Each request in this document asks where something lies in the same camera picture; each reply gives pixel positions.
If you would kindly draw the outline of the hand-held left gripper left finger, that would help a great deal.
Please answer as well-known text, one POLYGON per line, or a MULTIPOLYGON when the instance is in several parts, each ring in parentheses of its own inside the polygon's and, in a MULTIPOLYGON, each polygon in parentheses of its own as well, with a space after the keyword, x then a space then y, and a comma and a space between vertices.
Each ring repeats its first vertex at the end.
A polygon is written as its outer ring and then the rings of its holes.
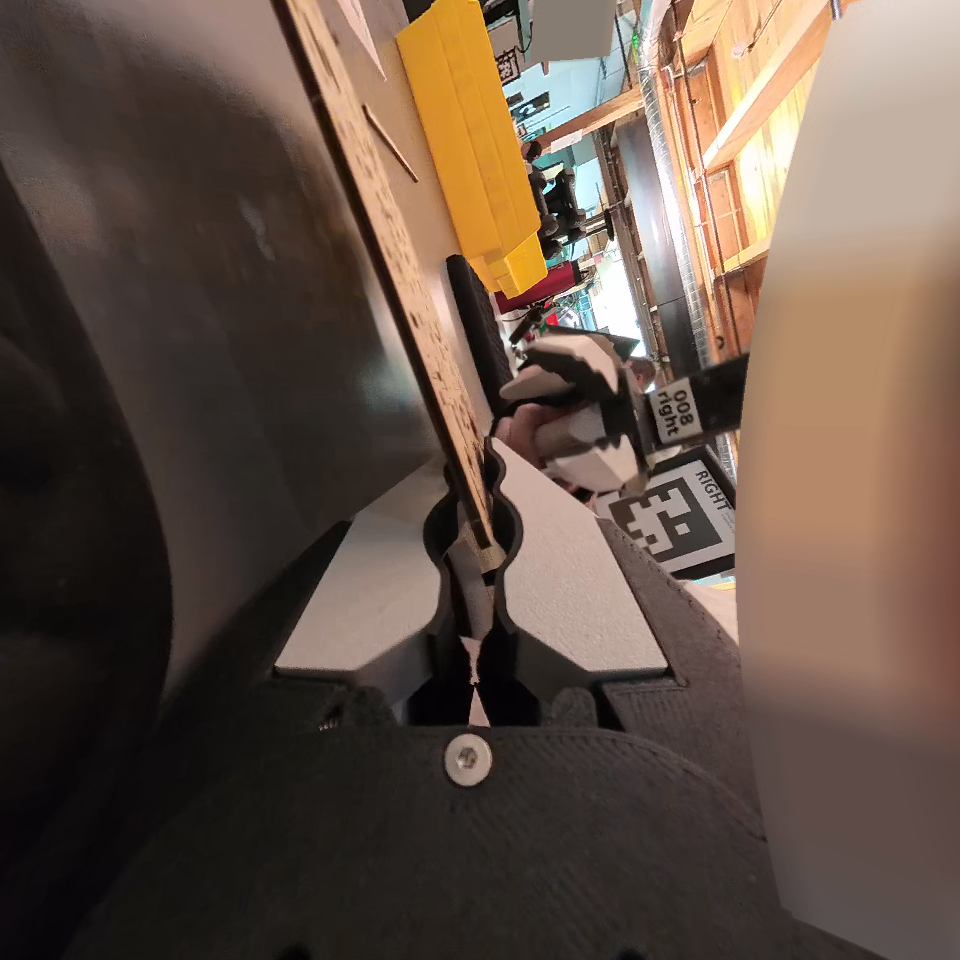
POLYGON ((421 468, 360 511, 275 662, 285 678, 423 687, 457 658, 450 570, 457 503, 421 468))

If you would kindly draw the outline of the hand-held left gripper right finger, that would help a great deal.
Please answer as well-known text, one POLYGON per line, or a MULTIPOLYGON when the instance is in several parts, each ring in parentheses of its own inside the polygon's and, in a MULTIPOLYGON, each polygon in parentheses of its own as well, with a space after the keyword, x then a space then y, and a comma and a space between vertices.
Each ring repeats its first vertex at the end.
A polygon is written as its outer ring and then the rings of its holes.
POLYGON ((496 438, 491 496, 511 541, 496 612, 520 682, 661 678, 668 660, 597 516, 496 438))

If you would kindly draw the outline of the printed instruction booklet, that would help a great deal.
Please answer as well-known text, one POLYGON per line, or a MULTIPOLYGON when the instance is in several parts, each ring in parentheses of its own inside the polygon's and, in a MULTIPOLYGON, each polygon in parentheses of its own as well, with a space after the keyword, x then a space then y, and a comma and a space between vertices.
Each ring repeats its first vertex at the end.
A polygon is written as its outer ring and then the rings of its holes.
POLYGON ((386 82, 387 76, 378 54, 377 44, 371 32, 366 13, 361 1, 337 1, 346 24, 353 30, 354 35, 363 47, 375 70, 386 82))

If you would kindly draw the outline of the black ceiling beam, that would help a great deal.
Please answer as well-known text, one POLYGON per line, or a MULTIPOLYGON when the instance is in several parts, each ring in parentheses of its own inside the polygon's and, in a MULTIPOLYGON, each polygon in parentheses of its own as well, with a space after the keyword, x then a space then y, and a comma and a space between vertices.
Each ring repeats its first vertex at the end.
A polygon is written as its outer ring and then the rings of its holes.
POLYGON ((649 126, 635 113, 615 126, 616 152, 626 179, 655 317, 676 377, 701 367, 649 126))

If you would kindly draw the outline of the small wooden stick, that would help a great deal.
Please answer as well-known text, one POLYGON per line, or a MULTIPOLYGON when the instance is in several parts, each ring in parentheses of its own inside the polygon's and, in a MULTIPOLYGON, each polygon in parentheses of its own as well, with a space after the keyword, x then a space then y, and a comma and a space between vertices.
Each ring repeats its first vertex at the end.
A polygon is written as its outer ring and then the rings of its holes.
POLYGON ((367 102, 362 103, 363 114, 366 117, 366 123, 369 128, 373 131, 375 136, 383 144, 383 146, 388 150, 390 155, 399 165, 399 167, 406 173, 409 179, 414 183, 418 184, 420 178, 417 175, 417 172, 414 170, 411 163, 405 157, 400 147, 390 136, 390 133, 387 131, 385 126, 380 122, 378 116, 375 114, 371 106, 367 102))

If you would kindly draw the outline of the black textured mat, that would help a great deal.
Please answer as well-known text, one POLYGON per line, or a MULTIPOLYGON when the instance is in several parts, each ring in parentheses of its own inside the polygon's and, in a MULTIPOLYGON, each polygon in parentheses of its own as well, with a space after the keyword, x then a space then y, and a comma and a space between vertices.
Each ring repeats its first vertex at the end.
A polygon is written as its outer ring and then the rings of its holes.
POLYGON ((460 254, 446 259, 453 298, 486 402, 495 422, 510 404, 501 396, 515 373, 501 336, 489 292, 469 261, 460 254))

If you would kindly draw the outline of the yellow plastic bin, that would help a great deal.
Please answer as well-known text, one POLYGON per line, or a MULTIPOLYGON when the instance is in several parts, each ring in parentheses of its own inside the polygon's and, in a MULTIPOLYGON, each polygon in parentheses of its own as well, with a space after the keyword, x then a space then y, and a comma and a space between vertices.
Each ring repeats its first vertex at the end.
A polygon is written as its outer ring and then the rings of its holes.
POLYGON ((438 1, 396 37, 462 256, 492 293, 547 276, 542 216, 476 1, 438 1))

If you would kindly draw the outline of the laser-cut wooden parts sheet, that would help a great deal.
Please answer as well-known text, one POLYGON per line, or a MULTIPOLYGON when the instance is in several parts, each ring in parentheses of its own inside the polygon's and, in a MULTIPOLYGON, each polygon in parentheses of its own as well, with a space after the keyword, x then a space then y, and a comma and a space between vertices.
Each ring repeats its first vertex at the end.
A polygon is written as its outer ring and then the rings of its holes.
POLYGON ((270 5, 413 368, 454 492, 478 545, 490 548, 495 536, 485 435, 350 72, 316 2, 270 5))

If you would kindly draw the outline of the person's right hand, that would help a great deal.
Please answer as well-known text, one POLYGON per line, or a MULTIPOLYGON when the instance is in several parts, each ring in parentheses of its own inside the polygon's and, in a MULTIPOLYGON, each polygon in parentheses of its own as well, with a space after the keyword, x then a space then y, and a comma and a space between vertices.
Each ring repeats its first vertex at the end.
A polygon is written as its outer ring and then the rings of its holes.
POLYGON ((490 436, 512 450, 524 461, 538 470, 545 468, 545 461, 536 445, 538 432, 565 416, 563 409, 536 403, 518 405, 510 414, 500 417, 492 427, 490 436))

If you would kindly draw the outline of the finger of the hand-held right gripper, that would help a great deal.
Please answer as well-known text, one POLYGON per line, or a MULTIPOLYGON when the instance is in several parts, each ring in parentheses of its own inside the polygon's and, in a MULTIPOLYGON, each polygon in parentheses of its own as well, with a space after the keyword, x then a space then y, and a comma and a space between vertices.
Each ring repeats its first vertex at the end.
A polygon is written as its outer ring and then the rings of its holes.
POLYGON ((608 402, 621 394, 623 361, 603 337, 549 334, 533 342, 524 365, 499 390, 507 403, 608 402))
POLYGON ((537 430, 537 456, 551 479, 596 495, 642 493, 642 459, 626 434, 609 434, 600 411, 574 411, 537 430))

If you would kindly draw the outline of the black and white marker sign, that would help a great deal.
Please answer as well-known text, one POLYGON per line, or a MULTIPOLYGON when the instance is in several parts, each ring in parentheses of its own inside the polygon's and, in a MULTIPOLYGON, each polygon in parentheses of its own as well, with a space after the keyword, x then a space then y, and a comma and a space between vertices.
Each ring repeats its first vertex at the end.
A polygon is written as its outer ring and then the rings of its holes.
POLYGON ((599 495, 595 512, 675 579, 732 577, 737 487, 707 445, 660 463, 641 494, 599 495))

